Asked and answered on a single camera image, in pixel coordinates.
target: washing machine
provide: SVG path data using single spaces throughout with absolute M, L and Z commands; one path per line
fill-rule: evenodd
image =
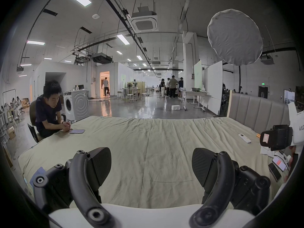
M 89 116 L 87 90 L 63 92 L 66 119 L 79 121 Z

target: black t-shirt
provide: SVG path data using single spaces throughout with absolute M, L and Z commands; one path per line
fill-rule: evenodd
M 184 80 L 180 80 L 179 82 L 178 82 L 178 88 L 180 88 L 180 87 L 184 87 Z
M 37 97 L 36 99 L 36 128 L 37 131 L 40 132 L 44 129 L 43 121 L 47 120 L 49 123 L 53 123 L 56 121 L 56 112 L 60 112 L 62 110 L 61 100 L 59 97 L 59 101 L 55 108 L 50 107 L 44 102 L 43 95 Z

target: beige bedsheet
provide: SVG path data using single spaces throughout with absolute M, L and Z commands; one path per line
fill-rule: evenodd
M 191 166 L 197 147 L 227 151 L 239 165 L 247 165 L 272 180 L 271 196 L 280 183 L 270 177 L 268 156 L 260 154 L 256 133 L 231 118 L 185 120 L 127 119 L 91 116 L 26 150 L 18 159 L 29 182 L 39 167 L 65 164 L 77 150 L 109 147 L 111 171 L 99 192 L 103 203 L 140 208 L 168 208 L 201 203 L 204 190 Z M 238 134 L 246 135 L 251 144 Z

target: upholstered headboard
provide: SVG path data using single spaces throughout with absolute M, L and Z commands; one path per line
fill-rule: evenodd
M 227 117 L 250 127 L 256 133 L 269 130 L 273 125 L 290 124 L 288 106 L 261 97 L 232 93 Z

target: air conditioner remote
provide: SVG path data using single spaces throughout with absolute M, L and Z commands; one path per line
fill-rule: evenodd
M 250 139 L 247 138 L 245 135 L 239 134 L 239 136 L 240 136 L 246 143 L 251 143 Z

